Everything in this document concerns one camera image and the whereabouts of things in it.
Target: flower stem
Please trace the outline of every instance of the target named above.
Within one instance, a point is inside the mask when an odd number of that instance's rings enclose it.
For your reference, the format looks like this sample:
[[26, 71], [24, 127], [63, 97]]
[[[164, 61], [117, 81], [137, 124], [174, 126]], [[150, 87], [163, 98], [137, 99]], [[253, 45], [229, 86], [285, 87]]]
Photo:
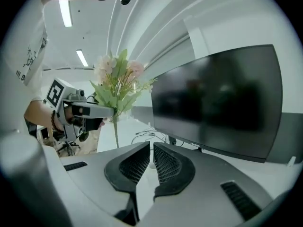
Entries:
[[119, 148], [117, 121], [118, 121], [118, 116], [117, 115], [113, 116], [116, 144], [117, 144], [117, 148]]

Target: computer monitor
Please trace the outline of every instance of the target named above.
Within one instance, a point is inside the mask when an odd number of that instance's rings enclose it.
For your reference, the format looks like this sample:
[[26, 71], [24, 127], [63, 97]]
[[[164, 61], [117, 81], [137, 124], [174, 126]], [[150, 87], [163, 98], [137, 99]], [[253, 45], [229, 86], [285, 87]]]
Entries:
[[282, 79], [273, 45], [191, 61], [157, 77], [155, 129], [220, 154], [264, 162], [279, 127]]

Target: green leaves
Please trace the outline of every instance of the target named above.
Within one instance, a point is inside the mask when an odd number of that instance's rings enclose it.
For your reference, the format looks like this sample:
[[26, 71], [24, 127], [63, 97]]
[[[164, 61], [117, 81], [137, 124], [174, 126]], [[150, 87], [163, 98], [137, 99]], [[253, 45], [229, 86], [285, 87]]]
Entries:
[[109, 85], [107, 85], [106, 83], [103, 83], [102, 86], [105, 90], [110, 90]]
[[127, 49], [123, 50], [120, 53], [119, 58], [117, 59], [117, 65], [115, 68], [113, 68], [112, 77], [119, 78], [120, 76], [126, 73], [126, 67], [128, 64], [126, 57], [127, 57]]
[[117, 97], [116, 96], [112, 96], [109, 100], [110, 102], [110, 106], [112, 108], [117, 108]]
[[122, 50], [122, 52], [119, 55], [119, 59], [118, 60], [120, 62], [123, 62], [124, 60], [126, 60], [126, 57], [127, 57], [127, 49]]
[[128, 93], [127, 90], [121, 91], [120, 99], [123, 100], [127, 93]]
[[104, 106], [110, 106], [109, 101], [113, 97], [110, 90], [106, 90], [104, 86], [102, 85], [95, 85], [94, 83], [90, 82], [92, 86], [95, 89], [96, 92], [96, 100], [99, 102], [99, 104]]
[[134, 93], [132, 95], [126, 95], [122, 101], [118, 102], [118, 110], [121, 112], [126, 112], [133, 107], [133, 103], [136, 101], [137, 97], [141, 95], [141, 92]]

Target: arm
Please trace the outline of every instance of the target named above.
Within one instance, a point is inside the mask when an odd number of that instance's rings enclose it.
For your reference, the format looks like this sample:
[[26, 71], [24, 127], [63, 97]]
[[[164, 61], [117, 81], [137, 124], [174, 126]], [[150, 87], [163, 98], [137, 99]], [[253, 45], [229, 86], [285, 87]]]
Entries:
[[[51, 119], [52, 112], [52, 108], [44, 105], [41, 101], [32, 101], [27, 107], [24, 117], [31, 123], [42, 125], [47, 128], [53, 128]], [[58, 129], [63, 131], [63, 126], [56, 115], [54, 117], [54, 123]]]

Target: person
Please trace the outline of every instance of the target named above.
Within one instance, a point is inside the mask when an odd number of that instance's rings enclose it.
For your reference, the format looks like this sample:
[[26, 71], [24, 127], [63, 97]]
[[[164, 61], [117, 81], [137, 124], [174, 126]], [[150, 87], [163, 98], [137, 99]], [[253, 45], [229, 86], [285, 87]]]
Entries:
[[[52, 123], [53, 110], [43, 104], [41, 98], [42, 60], [47, 47], [43, 9], [49, 1], [52, 0], [26, 2], [2, 42], [0, 63], [6, 64], [33, 95], [24, 118], [33, 124], [62, 131], [63, 126], [56, 115]], [[65, 116], [68, 121], [73, 118], [71, 107], [66, 108]]]

